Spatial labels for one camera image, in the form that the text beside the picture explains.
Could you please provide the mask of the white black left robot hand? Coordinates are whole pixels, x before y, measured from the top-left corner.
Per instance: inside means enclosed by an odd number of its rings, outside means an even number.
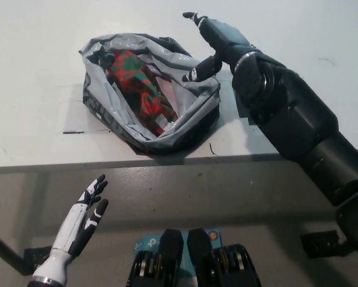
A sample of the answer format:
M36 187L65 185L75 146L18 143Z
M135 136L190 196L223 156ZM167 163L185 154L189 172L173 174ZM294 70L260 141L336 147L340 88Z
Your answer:
M62 252L70 258L80 255L108 206L109 201L100 196L107 184L102 174L82 192L59 228L51 248L53 252Z

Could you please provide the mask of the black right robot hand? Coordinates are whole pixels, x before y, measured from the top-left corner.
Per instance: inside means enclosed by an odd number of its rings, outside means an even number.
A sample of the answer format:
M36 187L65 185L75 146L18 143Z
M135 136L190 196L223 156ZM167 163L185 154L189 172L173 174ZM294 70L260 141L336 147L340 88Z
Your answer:
M183 17L192 20L203 39L215 50L196 67L182 77L184 82L201 82L215 76L224 63L235 68L244 54L255 48L235 27L195 12L184 12Z

